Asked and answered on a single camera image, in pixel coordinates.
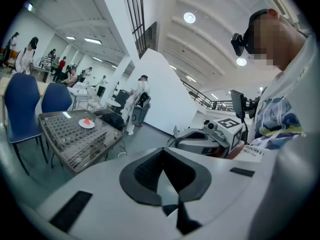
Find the floor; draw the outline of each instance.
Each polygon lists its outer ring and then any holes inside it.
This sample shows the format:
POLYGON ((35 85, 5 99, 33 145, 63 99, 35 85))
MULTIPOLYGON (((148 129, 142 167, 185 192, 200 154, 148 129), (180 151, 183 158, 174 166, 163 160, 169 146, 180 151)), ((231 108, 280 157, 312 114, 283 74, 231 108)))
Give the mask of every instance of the floor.
MULTIPOLYGON (((0 78, 8 76, 4 72, 0 78)), ((40 103, 36 106, 36 114, 41 113, 40 103)), ((128 156, 138 151, 165 147, 169 136, 144 124, 142 128, 135 128, 134 134, 125 134, 123 141, 128 156)), ((42 137, 47 159, 50 160, 52 151, 48 150, 45 139, 42 137)), ((108 160, 117 159, 122 152, 124 144, 119 142, 108 154, 108 160)), ((36 209, 52 192, 72 179, 73 175, 60 166, 58 159, 53 159, 54 168, 51 169, 50 162, 46 164, 41 146, 37 145, 35 139, 30 139, 18 144, 21 158, 30 173, 27 176, 23 170, 13 146, 8 143, 7 133, 2 123, 0 123, 0 169, 6 179, 14 197, 18 202, 23 202, 31 208, 36 209)), ((172 186, 168 178, 163 173, 159 179, 158 193, 162 196, 163 205, 176 204, 177 193, 172 193, 172 186)))

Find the glass table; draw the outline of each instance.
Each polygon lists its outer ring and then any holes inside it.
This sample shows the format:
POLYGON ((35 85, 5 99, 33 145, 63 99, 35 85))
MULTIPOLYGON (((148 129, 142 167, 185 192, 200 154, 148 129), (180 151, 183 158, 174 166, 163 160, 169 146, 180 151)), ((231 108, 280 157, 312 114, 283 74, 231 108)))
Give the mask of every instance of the glass table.
POLYGON ((53 153, 74 175, 97 163, 124 135, 88 110, 42 113, 38 119, 53 153), (93 128, 79 125, 85 118, 93 128))

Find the chair leg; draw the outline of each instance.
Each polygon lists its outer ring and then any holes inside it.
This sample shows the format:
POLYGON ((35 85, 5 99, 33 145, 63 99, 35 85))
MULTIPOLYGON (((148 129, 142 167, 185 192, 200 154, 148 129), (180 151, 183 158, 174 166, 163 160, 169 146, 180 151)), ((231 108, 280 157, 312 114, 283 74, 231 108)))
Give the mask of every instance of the chair leg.
POLYGON ((41 145, 41 150, 42 150, 42 153, 43 153, 44 160, 45 160, 46 163, 48 163, 46 152, 45 152, 45 149, 44 149, 44 144, 42 143, 41 135, 39 135, 39 140, 40 140, 40 145, 41 145))
POLYGON ((53 165, 53 160, 54 160, 54 156, 55 156, 55 153, 52 152, 52 157, 51 157, 51 168, 53 169, 54 168, 54 165, 53 165))
POLYGON ((19 150, 18 150, 17 144, 13 143, 13 148, 14 148, 16 156, 19 159, 20 164, 22 165, 22 168, 24 169, 25 173, 29 176, 29 172, 27 171, 27 168, 25 167, 24 162, 22 162, 22 159, 19 155, 19 150))

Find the vr headset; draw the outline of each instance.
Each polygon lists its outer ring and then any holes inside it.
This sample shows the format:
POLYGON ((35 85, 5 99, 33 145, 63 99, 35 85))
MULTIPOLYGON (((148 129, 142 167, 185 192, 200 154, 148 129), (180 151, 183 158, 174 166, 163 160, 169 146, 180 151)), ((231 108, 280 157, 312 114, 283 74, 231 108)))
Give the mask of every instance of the vr headset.
POLYGON ((254 14, 251 15, 249 19, 249 25, 244 33, 244 35, 241 35, 239 33, 234 33, 233 37, 231 39, 231 44, 233 46, 233 49, 235 51, 235 54, 240 57, 242 53, 244 52, 244 48, 249 54, 258 54, 255 50, 254 46, 254 24, 253 21, 256 20, 259 16, 268 13, 268 9, 262 9, 254 14))

